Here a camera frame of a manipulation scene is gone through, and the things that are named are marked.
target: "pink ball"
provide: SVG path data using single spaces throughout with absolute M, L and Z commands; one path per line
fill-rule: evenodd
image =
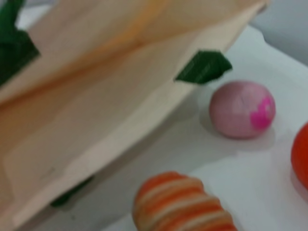
M 270 127 L 276 106 L 273 96 L 264 86 L 234 81 L 214 93 L 209 112 L 214 126 L 223 135 L 247 139 Z

